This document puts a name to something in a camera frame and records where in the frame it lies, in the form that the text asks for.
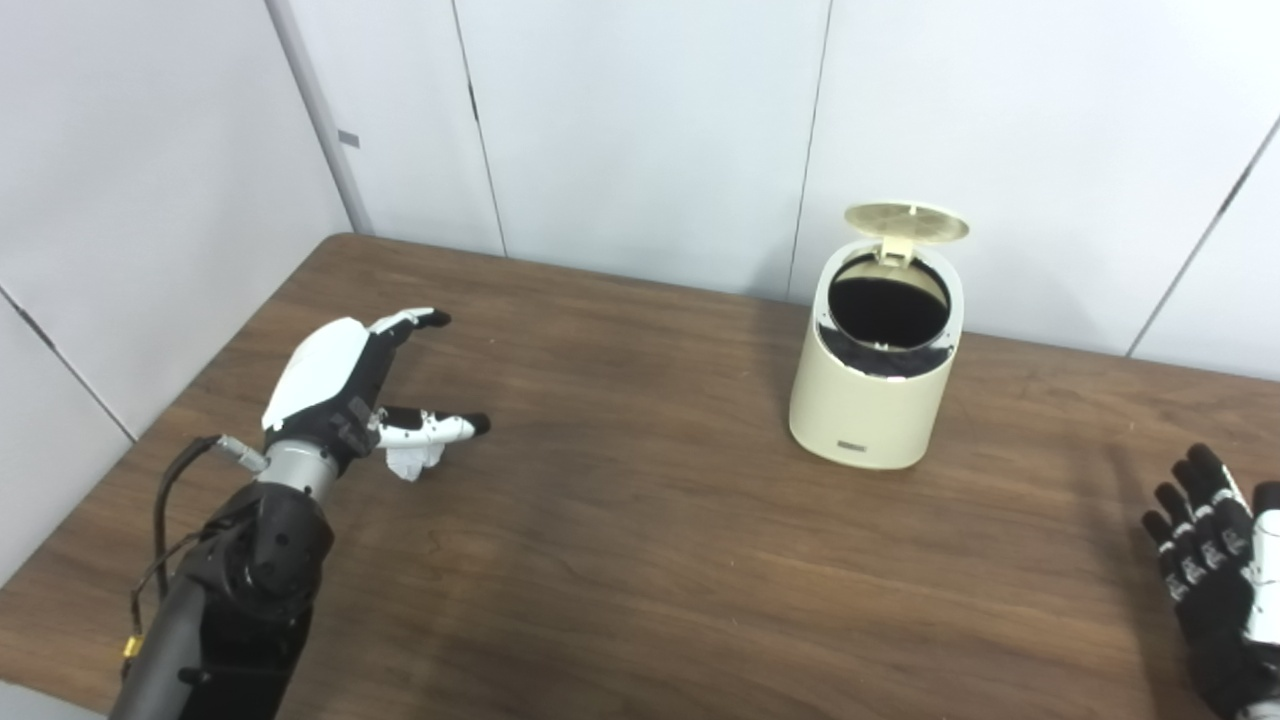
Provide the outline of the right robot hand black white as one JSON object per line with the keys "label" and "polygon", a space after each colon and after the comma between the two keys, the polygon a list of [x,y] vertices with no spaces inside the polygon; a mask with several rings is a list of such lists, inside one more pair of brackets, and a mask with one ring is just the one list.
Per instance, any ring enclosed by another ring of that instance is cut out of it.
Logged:
{"label": "right robot hand black white", "polygon": [[1190,684],[1220,719],[1279,715],[1279,484],[1247,498],[1207,445],[1190,446],[1140,523],[1187,643]]}

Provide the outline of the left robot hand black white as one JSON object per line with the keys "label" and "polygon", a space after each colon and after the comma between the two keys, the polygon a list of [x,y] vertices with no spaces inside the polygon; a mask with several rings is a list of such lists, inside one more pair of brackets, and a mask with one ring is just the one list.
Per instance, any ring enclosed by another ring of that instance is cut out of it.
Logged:
{"label": "left robot hand black white", "polygon": [[353,461],[384,452],[393,474],[415,482],[448,445],[486,434],[492,420],[484,413],[379,402],[398,348],[413,332],[449,323],[439,309],[408,307],[370,325],[343,316],[312,332],[292,354],[262,415],[260,479],[300,486],[306,462],[340,477]]}

